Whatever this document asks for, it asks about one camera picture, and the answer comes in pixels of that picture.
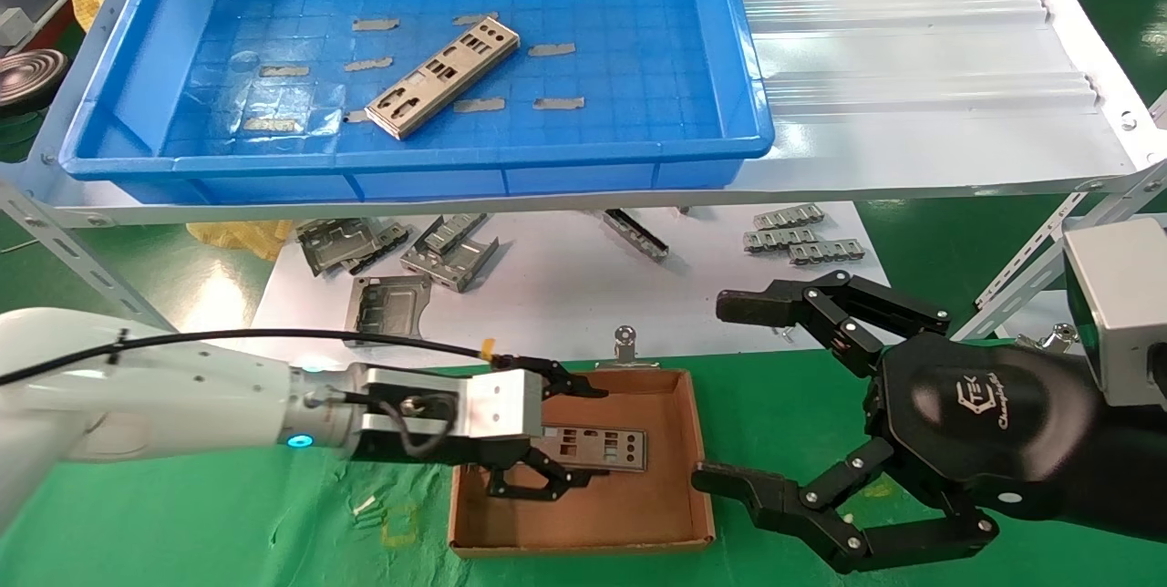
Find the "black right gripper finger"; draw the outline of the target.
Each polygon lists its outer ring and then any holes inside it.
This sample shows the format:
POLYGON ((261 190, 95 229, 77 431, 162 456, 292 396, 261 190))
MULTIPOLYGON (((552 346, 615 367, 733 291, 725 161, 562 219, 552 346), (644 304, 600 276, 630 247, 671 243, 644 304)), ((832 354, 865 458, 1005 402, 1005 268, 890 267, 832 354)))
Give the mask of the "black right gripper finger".
POLYGON ((717 317, 762 328, 801 326, 860 378, 878 375, 885 347, 864 323, 903 338, 944 335, 950 324, 938 307, 844 271, 809 281, 774 280, 761 292, 722 291, 717 317))
POLYGON ((942 518, 911 520, 862 530, 844 520, 838 508, 880 478, 895 450, 883 438, 871 438, 822 471, 808 485, 777 471, 699 462, 691 474, 696 491, 736 499, 754 527, 804 541, 838 573, 960 561, 995 540, 995 520, 963 494, 942 494, 942 518))

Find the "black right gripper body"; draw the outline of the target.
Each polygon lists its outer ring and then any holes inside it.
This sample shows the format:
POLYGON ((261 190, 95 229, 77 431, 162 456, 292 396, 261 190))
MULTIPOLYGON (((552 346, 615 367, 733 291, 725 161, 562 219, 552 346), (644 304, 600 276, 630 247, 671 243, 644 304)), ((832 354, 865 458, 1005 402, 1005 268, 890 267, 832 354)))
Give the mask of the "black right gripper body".
POLYGON ((1079 355, 920 335, 883 351, 867 403, 925 505, 1163 541, 1163 408, 1109 405, 1079 355))

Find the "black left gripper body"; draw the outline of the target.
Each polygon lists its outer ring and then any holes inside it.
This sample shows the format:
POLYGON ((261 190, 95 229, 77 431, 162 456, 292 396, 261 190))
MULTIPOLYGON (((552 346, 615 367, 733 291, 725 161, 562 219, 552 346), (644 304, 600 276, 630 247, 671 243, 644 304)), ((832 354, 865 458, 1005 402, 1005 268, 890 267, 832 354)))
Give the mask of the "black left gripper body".
POLYGON ((394 366, 352 366, 363 397, 351 433, 352 461, 392 464, 492 464, 508 469, 541 436, 541 376, 506 370, 452 376, 394 366), (412 397, 421 408, 403 415, 408 441, 425 449, 411 457, 387 403, 405 413, 412 397))

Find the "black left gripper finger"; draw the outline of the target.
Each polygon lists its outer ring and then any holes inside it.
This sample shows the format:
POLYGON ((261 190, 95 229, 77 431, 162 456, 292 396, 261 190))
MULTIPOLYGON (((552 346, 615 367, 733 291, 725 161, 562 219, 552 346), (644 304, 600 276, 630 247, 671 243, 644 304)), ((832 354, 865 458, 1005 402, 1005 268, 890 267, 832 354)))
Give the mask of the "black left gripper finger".
POLYGON ((492 499, 557 501, 572 489, 586 488, 592 478, 601 478, 601 476, 610 474, 609 470, 605 469, 564 467, 541 450, 525 450, 520 456, 520 464, 541 475, 545 483, 539 488, 513 485, 505 478, 504 469, 491 468, 491 475, 488 478, 488 496, 492 499))
POLYGON ((608 389, 594 387, 587 376, 572 373, 557 359, 520 357, 520 368, 541 376, 541 399, 554 396, 606 397, 608 389))

